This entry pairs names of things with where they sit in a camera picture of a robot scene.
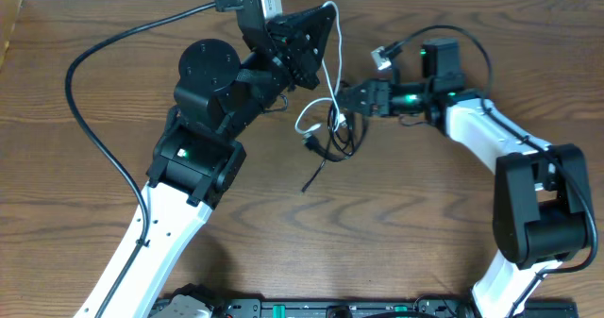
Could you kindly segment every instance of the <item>white cable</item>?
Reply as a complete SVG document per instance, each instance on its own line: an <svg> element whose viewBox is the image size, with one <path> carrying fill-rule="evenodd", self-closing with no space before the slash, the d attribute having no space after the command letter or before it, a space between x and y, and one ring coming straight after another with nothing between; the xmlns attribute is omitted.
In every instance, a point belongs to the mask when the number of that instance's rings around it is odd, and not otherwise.
<svg viewBox="0 0 604 318"><path fill-rule="evenodd" d="M327 1L323 4L323 8L326 6L333 6L336 10L336 28L338 29L338 37L339 37L339 42L338 42L338 61L339 61L339 65L338 65L338 79L336 80L336 88L335 91L331 88L331 81L329 80L329 72L327 71L327 66L325 65L325 60L323 59L321 61L321 65L323 66L323 71L325 72L325 78L327 81L327 87L329 88L329 94L331 95L331 98L328 97L323 97L323 98L319 98L316 99L312 102L310 102L309 104L307 104L307 106L304 108L304 110L302 110L302 112L300 113L300 115L298 116L298 119L295 121L295 131L300 133L300 134L308 134L316 129L318 129L319 127L321 127L321 124L315 124L313 126L311 126L309 129L307 130L302 130L300 129L300 127L298 127L298 123L300 122L300 119L302 118L302 116L304 116L304 113L314 104L321 102L321 101L331 101L333 103L333 106L335 108L336 111L336 120L333 126L333 131L335 132L336 130L338 130L338 127L340 126L340 123L342 122L341 119L341 115L340 115L340 108L338 107L338 103L336 102L336 95L338 94L338 91L340 90L340 79L342 78L342 30L340 29L340 11L338 10L338 6L333 2L333 1Z"/></svg>

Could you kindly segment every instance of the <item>wood surface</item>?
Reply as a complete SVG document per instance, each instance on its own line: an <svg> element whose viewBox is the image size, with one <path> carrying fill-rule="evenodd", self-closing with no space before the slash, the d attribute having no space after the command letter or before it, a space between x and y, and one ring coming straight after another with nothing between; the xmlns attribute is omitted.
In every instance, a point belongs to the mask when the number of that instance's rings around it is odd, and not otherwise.
<svg viewBox="0 0 604 318"><path fill-rule="evenodd" d="M0 0L0 68L23 0Z"/></svg>
<svg viewBox="0 0 604 318"><path fill-rule="evenodd" d="M73 315L136 207L67 108L67 67L110 35L208 1L25 0L0 74L0 317ZM601 234L604 0L334 1L351 83L377 76L371 50L420 27L452 24L478 35L495 66L498 108L538 137L583 150ZM235 15L209 11L118 42L75 74L83 115L139 185L174 104L178 59L205 38L247 53ZM420 77L419 43L403 55L406 81ZM336 44L332 32L332 72ZM469 84L480 86L482 58L470 42L461 45ZM192 282L267 298L407 298L467 294L482 277L495 253L493 176L434 128L372 120L358 155L329 164L300 194L320 160L300 143L294 120L325 95L324 84L298 89L288 112L261 116L241 135L247 160L164 293ZM313 111L306 125L326 111ZM535 295L572 298L582 317L603 317L604 257L579 274L549 277Z"/></svg>

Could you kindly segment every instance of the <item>wooden table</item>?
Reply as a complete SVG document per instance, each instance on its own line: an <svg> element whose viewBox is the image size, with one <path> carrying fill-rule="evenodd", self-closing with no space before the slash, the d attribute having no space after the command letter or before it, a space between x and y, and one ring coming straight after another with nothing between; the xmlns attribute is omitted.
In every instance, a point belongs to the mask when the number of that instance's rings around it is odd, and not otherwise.
<svg viewBox="0 0 604 318"><path fill-rule="evenodd" d="M0 73L0 316L74 314L136 207L67 108L68 65L110 35L208 1L25 0ZM293 12L324 1L283 6ZM377 75L371 50L420 27L477 34L495 65L499 109L538 137L585 153L602 232L604 0L334 1L352 83ZM140 185L174 104L180 54L205 38L247 53L235 15L210 11L118 42L75 75L85 118ZM334 32L332 71L336 43ZM419 43L404 55L404 80L420 77ZM461 45L469 83L481 86L482 58L470 42ZM192 282L267 298L405 298L465 294L479 280L495 253L493 177L434 128L372 120L358 155L329 164L300 194L320 160L300 143L294 120L324 95L325 84L298 89L288 112L261 116L241 135L247 160L165 293ZM314 111L308 124L326 111ZM579 274L550 277L536 295L573 298L581 316L602 317L603 271L600 257Z"/></svg>

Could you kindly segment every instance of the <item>black connector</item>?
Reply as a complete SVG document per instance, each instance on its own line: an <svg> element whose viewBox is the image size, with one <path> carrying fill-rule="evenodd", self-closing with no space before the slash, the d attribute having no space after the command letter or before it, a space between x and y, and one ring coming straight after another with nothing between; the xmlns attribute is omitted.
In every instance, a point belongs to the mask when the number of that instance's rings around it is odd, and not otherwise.
<svg viewBox="0 0 604 318"><path fill-rule="evenodd" d="M218 12L243 9L243 0L214 0L214 2Z"/></svg>

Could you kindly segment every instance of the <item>white string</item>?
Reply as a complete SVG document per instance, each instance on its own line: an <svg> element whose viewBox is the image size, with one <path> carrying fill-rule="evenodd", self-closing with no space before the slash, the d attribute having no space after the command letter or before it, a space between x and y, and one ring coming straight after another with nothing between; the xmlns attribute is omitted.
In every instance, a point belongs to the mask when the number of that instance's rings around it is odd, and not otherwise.
<svg viewBox="0 0 604 318"><path fill-rule="evenodd" d="M298 126L300 119L302 119L302 116L304 116L304 113L310 108L312 107L314 104L321 102L321 101L331 101L333 103L333 106L335 108L336 111L336 119L334 122L334 126L332 128L332 130L335 132L336 130L338 130L338 127L340 126L341 123L341 119L340 119L340 108L338 107L338 103L336 102L336 95L338 94L338 91L340 90L340 80L342 79L342 30L340 29L340 11L338 10L338 6L333 2L333 1L327 1L323 4L323 8L326 6L333 6L336 10L336 28L338 29L338 37L339 37L339 42L338 42L338 61L339 61L339 65L338 65L338 79L336 80L336 88L335 91L331 88L331 81L329 80L329 72L327 71L327 66L325 65L325 60L323 59L321 61L321 65L323 66L323 71L325 72L325 78L327 81L327 87L329 88L329 94L331 95L331 98L328 97L323 97L323 98L319 98L316 99L312 102L310 102L309 104L307 104L307 106L304 108L304 110L302 110L302 112L300 113L300 115L298 116L298 119L295 121L295 131L300 133L300 134L308 134L316 129L318 129L319 127L321 127L321 124L315 124L313 126L311 126L309 129L307 130L302 130L300 129L300 127Z"/></svg>

